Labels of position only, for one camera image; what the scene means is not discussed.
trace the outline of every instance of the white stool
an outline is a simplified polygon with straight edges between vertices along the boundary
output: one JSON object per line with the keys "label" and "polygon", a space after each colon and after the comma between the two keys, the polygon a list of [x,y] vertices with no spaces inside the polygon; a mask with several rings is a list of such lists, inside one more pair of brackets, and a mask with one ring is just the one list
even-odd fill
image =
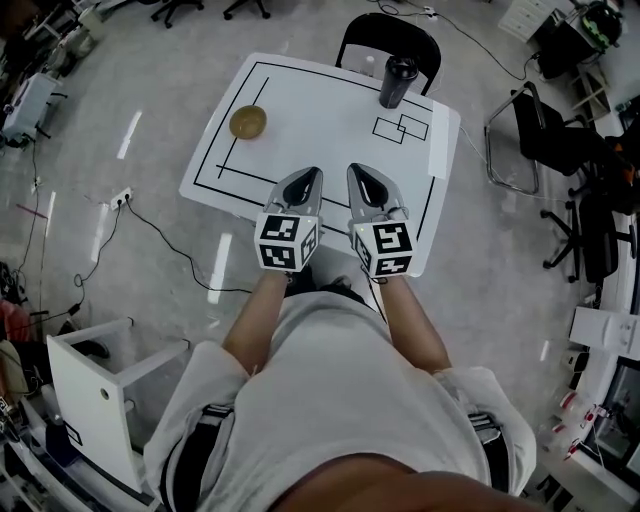
{"label": "white stool", "polygon": [[104,335],[128,335],[123,318],[62,336],[47,336],[53,385],[67,434],[89,460],[131,489],[142,492],[141,457],[131,449],[123,390],[189,348],[181,341],[113,374],[71,345]]}

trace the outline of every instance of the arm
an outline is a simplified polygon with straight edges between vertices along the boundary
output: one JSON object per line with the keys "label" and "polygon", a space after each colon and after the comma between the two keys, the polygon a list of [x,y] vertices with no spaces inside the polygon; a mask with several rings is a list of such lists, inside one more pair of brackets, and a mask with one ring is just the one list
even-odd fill
{"label": "arm", "polygon": [[249,375],[267,362],[287,280],[283,272],[266,271],[222,344]]}
{"label": "arm", "polygon": [[447,349],[403,277],[380,285],[391,341],[413,366],[430,374],[451,368]]}

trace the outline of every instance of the brown bowl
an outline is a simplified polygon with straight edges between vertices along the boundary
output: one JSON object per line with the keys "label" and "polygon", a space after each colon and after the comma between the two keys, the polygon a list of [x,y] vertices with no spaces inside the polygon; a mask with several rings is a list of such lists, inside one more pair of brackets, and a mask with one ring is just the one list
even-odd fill
{"label": "brown bowl", "polygon": [[255,105],[240,107],[229,120],[229,130],[239,139],[254,139],[264,131],[266,126],[266,112]]}

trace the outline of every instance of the white desk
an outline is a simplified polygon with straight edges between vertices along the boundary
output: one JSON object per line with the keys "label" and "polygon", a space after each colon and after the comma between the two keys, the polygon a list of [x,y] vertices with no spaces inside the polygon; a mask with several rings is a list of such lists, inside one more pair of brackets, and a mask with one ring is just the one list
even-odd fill
{"label": "white desk", "polygon": [[[323,64],[249,56],[209,121],[180,193],[255,220],[275,183],[317,166],[324,172],[321,243],[355,256],[347,236],[347,168],[369,165],[400,187],[418,238],[409,273],[422,274],[444,204],[460,116],[413,93],[387,110],[378,102],[380,87],[379,80]],[[267,127],[254,140],[236,139],[229,119],[251,104],[265,110]]]}

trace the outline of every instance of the wire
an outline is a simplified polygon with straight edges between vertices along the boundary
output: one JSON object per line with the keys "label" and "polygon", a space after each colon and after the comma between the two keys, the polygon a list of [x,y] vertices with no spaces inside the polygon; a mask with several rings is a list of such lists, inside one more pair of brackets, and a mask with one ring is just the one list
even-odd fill
{"label": "wire", "polygon": [[76,288],[82,288],[82,299],[80,299],[80,302],[78,304],[82,304],[84,302],[84,298],[85,298],[84,283],[85,281],[88,281],[91,278],[93,273],[98,268],[98,265],[100,264],[100,255],[102,254],[102,249],[104,249],[107,246],[107,244],[111,242],[111,240],[113,239],[113,236],[116,234],[116,229],[118,229],[118,219],[120,218],[121,210],[122,210],[122,207],[120,204],[118,204],[118,213],[116,214],[116,221],[113,223],[113,230],[111,231],[111,235],[109,236],[107,241],[103,243],[102,246],[100,247],[100,250],[98,251],[98,257],[96,258],[96,264],[91,269],[91,272],[89,272],[89,275],[87,277],[82,277],[80,274],[76,274],[75,276],[73,276],[73,284],[76,286]]}
{"label": "wire", "polygon": [[418,7],[415,4],[411,4],[411,2],[407,2],[407,3],[413,5],[414,7],[418,7],[420,9],[419,12],[402,13],[394,5],[383,4],[382,0],[367,0],[367,2],[371,4],[378,4],[378,9],[380,9],[383,13],[388,14],[389,16],[409,17],[409,16],[416,16],[416,15],[422,16],[425,14],[424,9],[422,9],[422,7]]}
{"label": "wire", "polygon": [[74,304],[67,311],[63,311],[62,313],[58,313],[57,315],[48,316],[47,318],[43,318],[42,320],[38,320],[37,322],[32,322],[30,324],[21,325],[19,327],[14,327],[13,329],[10,329],[9,331],[7,331],[5,333],[5,335],[8,336],[9,333],[20,331],[22,329],[26,329],[27,327],[33,327],[34,325],[43,324],[45,322],[48,322],[49,320],[53,320],[54,318],[58,318],[58,317],[61,317],[63,315],[71,315],[71,316],[73,316],[78,311],[78,309],[75,309],[76,306],[77,306],[78,309],[80,309],[80,305],[79,304]]}
{"label": "wire", "polygon": [[453,28],[455,28],[458,32],[460,32],[461,34],[467,36],[469,39],[471,39],[474,43],[476,43],[480,48],[482,48],[488,55],[489,57],[491,57],[496,64],[498,64],[498,66],[500,66],[508,75],[512,76],[513,78],[515,78],[516,80],[523,82],[527,79],[527,64],[529,64],[530,61],[534,60],[537,58],[537,53],[534,53],[531,57],[529,57],[524,65],[522,66],[522,71],[524,73],[524,76],[522,78],[520,78],[519,76],[514,75],[511,71],[509,71],[506,67],[504,67],[502,65],[502,63],[493,55],[493,53],[491,53],[491,51],[489,49],[487,49],[480,41],[478,41],[475,37],[473,37],[472,35],[468,34],[467,32],[465,32],[464,30],[462,30],[460,27],[458,27],[458,25],[456,25],[453,21],[451,21],[449,18],[447,18],[446,16],[444,16],[443,14],[440,14],[439,12],[435,12],[435,11],[426,11],[424,7],[411,2],[410,0],[405,0],[405,3],[411,5],[412,7],[415,7],[416,9],[419,9],[419,11],[417,12],[410,12],[410,13],[402,13],[400,12],[400,10],[394,6],[394,5],[389,5],[389,4],[383,4],[382,0],[367,0],[367,2],[369,3],[374,3],[378,5],[378,9],[380,9],[380,11],[382,11],[384,14],[387,14],[389,16],[400,16],[400,17],[410,17],[410,16],[416,16],[416,20],[418,16],[425,16],[427,18],[437,18],[440,17],[442,19],[444,19],[445,21],[447,21],[448,23],[451,24],[451,26]]}
{"label": "wire", "polygon": [[47,228],[49,227],[49,219],[47,219],[44,232],[42,233],[42,254],[40,256],[40,280],[38,282],[38,311],[42,311],[42,271],[44,270],[44,252],[47,245]]}
{"label": "wire", "polygon": [[27,241],[27,247],[24,250],[24,257],[22,258],[22,263],[16,270],[16,274],[21,273],[22,267],[24,267],[27,262],[27,255],[29,254],[29,248],[31,247],[31,239],[33,237],[33,228],[36,225],[36,218],[38,216],[38,208],[40,206],[40,194],[38,193],[38,167],[36,166],[36,141],[33,140],[33,152],[31,155],[31,161],[33,162],[33,187],[36,193],[36,209],[33,214],[33,220],[31,221],[31,230],[29,231],[29,240]]}
{"label": "wire", "polygon": [[[476,153],[478,153],[478,156],[480,157],[480,159],[486,164],[487,163],[487,159],[484,157],[484,155],[482,153],[480,153],[480,151],[478,150],[476,145],[472,142],[471,137],[469,137],[469,134],[467,133],[467,130],[465,130],[462,125],[460,125],[460,129],[462,130],[462,133],[464,133],[465,137],[467,138],[467,141],[469,142],[469,144],[471,145],[473,150]],[[491,167],[491,170],[496,173],[498,178],[500,178],[502,181],[505,181],[505,179],[502,176],[500,176],[498,171],[496,171],[493,167]],[[509,190],[511,192],[516,192],[517,194],[520,194],[520,195],[523,195],[523,196],[533,197],[534,199],[544,199],[546,201],[555,201],[557,203],[565,203],[566,202],[563,199],[556,199],[555,197],[536,196],[534,194],[529,194],[528,192],[521,192],[520,190],[513,190],[513,189],[505,189],[505,190]]]}
{"label": "wire", "polygon": [[451,26],[453,28],[455,28],[458,32],[460,32],[461,34],[464,34],[465,36],[467,36],[469,39],[471,39],[474,43],[476,43],[480,48],[482,48],[487,55],[489,55],[489,57],[491,57],[498,66],[500,66],[508,75],[512,76],[513,78],[515,78],[516,80],[523,82],[527,79],[527,64],[529,64],[529,62],[531,62],[533,59],[536,58],[536,54],[534,53],[531,57],[529,57],[524,65],[522,66],[522,71],[524,73],[524,76],[522,78],[520,78],[519,76],[514,75],[511,71],[509,71],[507,68],[505,68],[500,61],[493,55],[493,53],[491,53],[480,41],[478,41],[475,37],[473,37],[472,35],[466,33],[464,30],[462,30],[460,27],[458,27],[458,25],[456,25],[453,21],[451,21],[449,18],[447,18],[446,16],[444,16],[443,14],[435,13],[435,16],[439,16],[440,18],[442,18],[443,20],[449,22],[451,24]]}
{"label": "wire", "polygon": [[158,228],[155,224],[153,224],[152,222],[149,222],[147,219],[143,218],[142,216],[138,215],[133,210],[133,208],[131,208],[131,203],[129,202],[129,197],[128,196],[125,196],[125,201],[127,202],[127,206],[129,207],[129,210],[131,211],[131,213],[133,213],[136,217],[138,217],[138,219],[140,219],[142,222],[144,222],[145,224],[147,224],[147,225],[151,226],[153,229],[155,229],[173,252],[175,252],[177,254],[180,254],[181,256],[184,256],[185,258],[187,258],[189,260],[189,263],[191,264],[191,274],[193,275],[193,280],[196,283],[198,283],[200,286],[202,286],[202,288],[204,288],[205,290],[212,291],[212,292],[243,292],[243,293],[249,293],[249,294],[251,293],[251,291],[244,290],[243,288],[211,288],[210,286],[207,286],[206,284],[202,283],[196,277],[196,270],[195,270],[195,265],[194,265],[194,262],[193,262],[193,258],[191,256],[189,256],[187,253],[182,252],[179,249],[176,249],[171,244],[171,242],[169,242],[169,240],[167,240],[167,237],[164,236],[164,233],[162,232],[162,230],[160,228]]}

